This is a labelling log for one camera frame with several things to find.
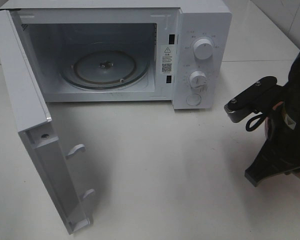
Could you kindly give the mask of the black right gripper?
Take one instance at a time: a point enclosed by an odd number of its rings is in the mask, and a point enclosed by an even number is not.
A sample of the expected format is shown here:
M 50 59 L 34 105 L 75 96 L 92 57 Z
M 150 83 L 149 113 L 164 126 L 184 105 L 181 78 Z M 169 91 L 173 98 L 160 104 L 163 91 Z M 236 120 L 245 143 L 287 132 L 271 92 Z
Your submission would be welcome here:
M 270 135 L 244 172 L 254 187 L 274 176 L 300 172 L 300 87 L 287 90 L 268 118 Z

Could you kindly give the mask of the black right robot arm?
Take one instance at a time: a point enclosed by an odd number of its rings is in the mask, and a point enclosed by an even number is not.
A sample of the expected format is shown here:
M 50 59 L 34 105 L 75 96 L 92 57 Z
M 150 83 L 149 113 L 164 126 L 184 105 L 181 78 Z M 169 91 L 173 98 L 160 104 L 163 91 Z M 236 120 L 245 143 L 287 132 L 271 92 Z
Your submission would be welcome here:
M 245 170 L 244 176 L 257 187 L 265 179 L 293 174 L 300 179 L 300 52 L 288 74 L 288 82 L 267 112 L 251 118 L 251 132 L 265 123 L 266 141 Z

